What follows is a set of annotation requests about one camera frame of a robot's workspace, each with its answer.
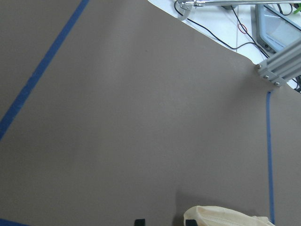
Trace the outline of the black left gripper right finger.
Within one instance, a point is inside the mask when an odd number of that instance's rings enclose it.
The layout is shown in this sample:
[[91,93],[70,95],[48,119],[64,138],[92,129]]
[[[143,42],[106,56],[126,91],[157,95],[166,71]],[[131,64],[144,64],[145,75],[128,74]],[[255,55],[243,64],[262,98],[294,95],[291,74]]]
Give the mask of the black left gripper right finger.
[[197,226],[197,222],[194,219],[185,220],[185,226]]

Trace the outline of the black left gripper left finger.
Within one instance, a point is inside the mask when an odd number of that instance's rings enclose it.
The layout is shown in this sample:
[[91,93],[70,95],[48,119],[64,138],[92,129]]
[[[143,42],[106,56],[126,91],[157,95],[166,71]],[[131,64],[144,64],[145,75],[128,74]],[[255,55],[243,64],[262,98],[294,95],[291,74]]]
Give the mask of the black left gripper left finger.
[[144,218],[136,219],[134,221],[134,226],[145,226],[145,219]]

